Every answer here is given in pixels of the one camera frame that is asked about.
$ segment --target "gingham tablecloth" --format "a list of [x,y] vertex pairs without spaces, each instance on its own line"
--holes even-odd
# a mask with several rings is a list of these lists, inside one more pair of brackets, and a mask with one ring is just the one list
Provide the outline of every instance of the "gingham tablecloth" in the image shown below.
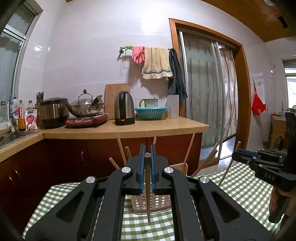
[[[218,184],[224,172],[225,169],[206,176]],[[77,187],[78,184],[65,183],[52,186],[29,220],[23,237],[25,237],[32,225]],[[268,204],[272,186],[256,178],[254,172],[247,165],[242,163],[233,164],[221,188],[271,233],[277,230],[279,223],[274,224],[268,221]],[[133,214],[131,197],[126,196],[121,240],[167,241],[174,239],[171,210],[152,214],[151,225],[149,226],[147,215]]]

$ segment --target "wooden cutting board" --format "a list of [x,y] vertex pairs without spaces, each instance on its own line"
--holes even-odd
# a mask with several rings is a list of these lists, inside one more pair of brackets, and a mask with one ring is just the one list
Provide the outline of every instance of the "wooden cutting board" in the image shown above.
[[105,86],[105,113],[110,113],[114,119],[114,102],[117,94],[121,91],[127,91],[130,93],[131,88],[129,83],[124,84],[111,84]]

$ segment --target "beige towel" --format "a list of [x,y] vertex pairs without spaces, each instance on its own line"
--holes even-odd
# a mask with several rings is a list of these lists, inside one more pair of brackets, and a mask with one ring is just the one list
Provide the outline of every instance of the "beige towel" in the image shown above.
[[144,79],[171,77],[167,48],[145,47],[145,62],[142,69]]

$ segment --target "metal sink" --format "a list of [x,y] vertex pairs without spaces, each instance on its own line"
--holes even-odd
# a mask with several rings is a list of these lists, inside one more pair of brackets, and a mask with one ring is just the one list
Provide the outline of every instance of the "metal sink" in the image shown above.
[[38,131],[19,131],[19,132],[10,132],[4,136],[0,136],[0,149],[4,146],[14,143],[27,136],[33,135],[37,132]]

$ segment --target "wall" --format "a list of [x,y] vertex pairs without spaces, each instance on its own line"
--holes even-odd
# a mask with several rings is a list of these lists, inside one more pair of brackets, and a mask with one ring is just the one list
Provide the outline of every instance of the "wall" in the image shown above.
[[283,109],[288,107],[287,103],[287,80],[285,77],[285,69],[283,60],[296,59],[296,37],[288,37],[273,40],[266,43],[269,50],[271,64],[273,66],[273,78],[275,87],[275,111],[281,111],[281,103]]
[[233,38],[244,46],[250,78],[268,105],[251,119],[248,149],[267,139],[270,112],[274,111],[273,80],[265,43],[248,27],[222,10],[197,0],[75,0],[67,4],[50,40],[43,78],[45,97],[64,96],[74,101],[86,88],[104,94],[110,83],[130,82],[133,98],[158,97],[166,104],[166,80],[143,80],[141,66],[118,57],[124,45],[171,48],[168,18],[203,25]]
[[42,90],[45,58],[49,41],[61,10],[67,5],[63,0],[35,0],[43,9],[26,47],[20,71],[18,99],[25,106],[29,100],[36,102],[36,92]]

